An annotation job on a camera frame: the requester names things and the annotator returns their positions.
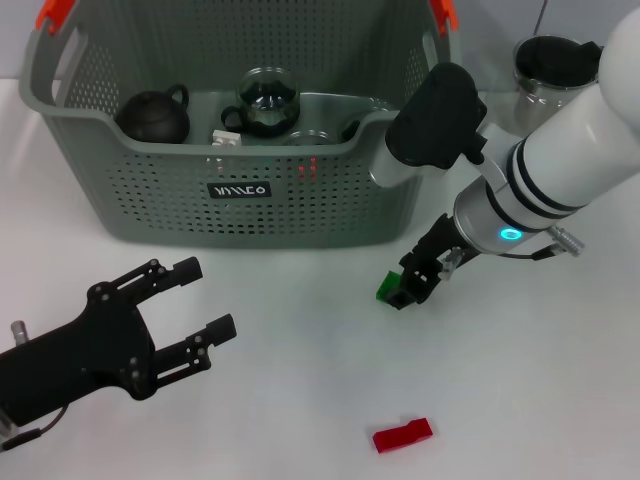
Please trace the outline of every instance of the white wall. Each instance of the white wall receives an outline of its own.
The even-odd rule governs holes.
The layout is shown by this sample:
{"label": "white wall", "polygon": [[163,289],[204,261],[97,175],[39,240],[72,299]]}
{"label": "white wall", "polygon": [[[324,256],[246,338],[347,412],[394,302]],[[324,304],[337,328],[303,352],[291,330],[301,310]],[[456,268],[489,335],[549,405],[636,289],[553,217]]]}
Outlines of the white wall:
{"label": "white wall", "polygon": [[[465,67],[483,89],[510,89],[513,46],[533,32],[542,0],[454,1]],[[27,37],[43,3],[0,0],[0,78],[20,74]],[[541,31],[604,45],[616,23],[638,6],[640,0],[549,0]]]}

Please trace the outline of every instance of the basket handle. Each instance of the basket handle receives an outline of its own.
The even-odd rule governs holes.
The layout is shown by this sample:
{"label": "basket handle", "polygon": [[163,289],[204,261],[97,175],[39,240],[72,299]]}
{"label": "basket handle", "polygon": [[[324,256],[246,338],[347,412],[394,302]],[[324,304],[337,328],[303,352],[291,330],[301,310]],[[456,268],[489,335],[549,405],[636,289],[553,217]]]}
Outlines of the basket handle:
{"label": "basket handle", "polygon": [[91,2],[76,2],[62,23],[56,24],[50,16],[42,16],[38,20],[40,28],[31,33],[20,78],[20,94],[24,102],[34,110],[42,111],[44,106],[55,106],[51,88],[62,54],[76,29],[79,45],[69,68],[74,68],[74,63],[80,61],[87,44],[87,33],[81,19],[84,18],[89,3]]}

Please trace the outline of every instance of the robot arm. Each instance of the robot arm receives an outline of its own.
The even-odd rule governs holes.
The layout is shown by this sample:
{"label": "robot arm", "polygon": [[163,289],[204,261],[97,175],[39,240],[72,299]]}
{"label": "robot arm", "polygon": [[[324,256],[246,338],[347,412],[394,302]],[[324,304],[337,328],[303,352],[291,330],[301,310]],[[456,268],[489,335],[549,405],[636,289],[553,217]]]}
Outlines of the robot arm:
{"label": "robot arm", "polygon": [[0,354],[0,451],[34,440],[47,431],[14,435],[24,426],[98,389],[120,387],[135,400],[211,368],[208,347],[235,338],[226,315],[186,340],[156,350],[137,306],[171,288],[202,278],[191,258],[167,270],[151,260],[87,293],[87,306],[73,322],[29,340],[24,324],[14,324],[18,344]]}
{"label": "robot arm", "polygon": [[[600,84],[497,161],[485,158],[484,139],[475,132],[484,115],[471,100],[477,99],[473,81],[457,65],[436,66],[390,127],[387,149],[373,162],[371,175],[380,186],[393,187],[423,168],[447,170],[464,155],[482,176],[458,195],[453,217],[441,217],[402,259],[404,272],[391,274],[378,297],[398,309],[422,303],[472,258],[513,257],[512,249],[542,232],[555,243],[525,258],[579,255],[584,245],[556,224],[640,172],[639,41],[640,9],[611,35],[600,63]],[[433,98],[437,101],[425,101]],[[432,128],[450,101],[458,120],[444,123],[456,132],[453,140]]]}

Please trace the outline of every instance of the red block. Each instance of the red block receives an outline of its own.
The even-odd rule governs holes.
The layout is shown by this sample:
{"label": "red block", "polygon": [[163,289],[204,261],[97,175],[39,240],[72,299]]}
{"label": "red block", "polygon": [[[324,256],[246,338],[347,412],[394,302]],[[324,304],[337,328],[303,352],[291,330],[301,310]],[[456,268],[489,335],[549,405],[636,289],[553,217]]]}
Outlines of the red block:
{"label": "red block", "polygon": [[433,431],[426,418],[413,420],[406,427],[393,428],[373,435],[373,443],[378,453],[385,453],[398,448],[408,447],[414,443],[433,436]]}

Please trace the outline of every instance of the gray plastic basket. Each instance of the gray plastic basket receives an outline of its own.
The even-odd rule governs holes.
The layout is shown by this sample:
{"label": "gray plastic basket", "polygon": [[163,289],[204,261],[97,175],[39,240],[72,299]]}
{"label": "gray plastic basket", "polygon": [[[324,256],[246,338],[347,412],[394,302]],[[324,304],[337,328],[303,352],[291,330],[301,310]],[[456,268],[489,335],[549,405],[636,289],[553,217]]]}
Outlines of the gray plastic basket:
{"label": "gray plastic basket", "polygon": [[[408,224],[419,180],[379,188],[369,160],[394,109],[429,68],[458,60],[455,32],[438,35],[427,0],[76,0],[57,33],[51,25],[46,19],[31,35],[21,96],[43,115],[114,235],[325,248],[390,241]],[[56,69],[74,32],[54,100]],[[323,146],[145,144],[113,120],[134,94],[181,82],[195,92],[192,134],[210,136],[219,111],[202,107],[207,96],[233,98],[235,83],[256,66],[295,72],[303,92],[390,110],[366,114],[348,143]],[[270,183],[272,197],[216,200],[208,188],[257,181]]]}

